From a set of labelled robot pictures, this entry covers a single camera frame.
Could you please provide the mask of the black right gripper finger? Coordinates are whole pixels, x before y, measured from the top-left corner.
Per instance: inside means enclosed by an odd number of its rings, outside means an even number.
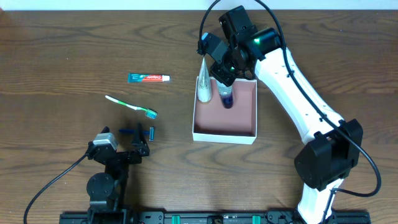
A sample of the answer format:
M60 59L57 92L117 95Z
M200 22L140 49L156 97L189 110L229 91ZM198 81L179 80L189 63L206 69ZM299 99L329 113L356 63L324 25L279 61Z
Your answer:
M232 86L237 74L234 71L226 68L223 64L214 62L210 67L211 75L221 84L229 87Z
M208 54L215 62L230 61L229 47L212 33L208 33L205 40L198 41L197 53L202 56Z

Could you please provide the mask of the clear purple soap pump bottle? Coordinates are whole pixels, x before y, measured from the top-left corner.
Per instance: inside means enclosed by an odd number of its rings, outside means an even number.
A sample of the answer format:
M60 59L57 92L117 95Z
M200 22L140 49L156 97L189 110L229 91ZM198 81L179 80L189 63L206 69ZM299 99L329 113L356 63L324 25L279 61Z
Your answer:
M219 81L216 81L221 102L226 109L233 107L233 86L226 86Z

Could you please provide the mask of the white Pantene conditioner tube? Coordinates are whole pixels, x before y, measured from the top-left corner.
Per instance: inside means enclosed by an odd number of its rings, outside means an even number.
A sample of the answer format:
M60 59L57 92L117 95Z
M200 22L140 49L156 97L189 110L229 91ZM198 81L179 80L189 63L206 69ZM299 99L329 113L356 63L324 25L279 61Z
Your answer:
M208 103L212 97L212 87L206 60L203 57L197 83L197 98L202 103Z

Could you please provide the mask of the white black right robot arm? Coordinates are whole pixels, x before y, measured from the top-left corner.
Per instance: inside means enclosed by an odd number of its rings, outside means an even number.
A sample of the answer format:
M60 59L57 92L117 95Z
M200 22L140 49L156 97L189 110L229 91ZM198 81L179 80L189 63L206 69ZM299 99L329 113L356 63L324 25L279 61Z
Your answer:
M263 82L294 122L303 149L294 160L304 182L302 198L287 223L361 223L362 215L345 215L331 208L335 194L359 159L363 129L331 109L296 66L280 25L258 30L238 6L219 22L225 40L200 33L197 52L213 59L213 77L232 86L243 77Z

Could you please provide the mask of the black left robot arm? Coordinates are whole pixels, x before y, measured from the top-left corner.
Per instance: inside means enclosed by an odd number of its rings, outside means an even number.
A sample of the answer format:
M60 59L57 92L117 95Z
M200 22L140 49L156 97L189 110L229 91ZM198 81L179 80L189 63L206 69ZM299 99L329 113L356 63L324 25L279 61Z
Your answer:
M104 165L105 170L93 175L86 185L90 196L86 223L132 223L136 219L124 206L124 196L129 166L140 164L150 153L142 124L137 125L132 146L131 151L118 152L118 142L108 127L88 143L88 159Z

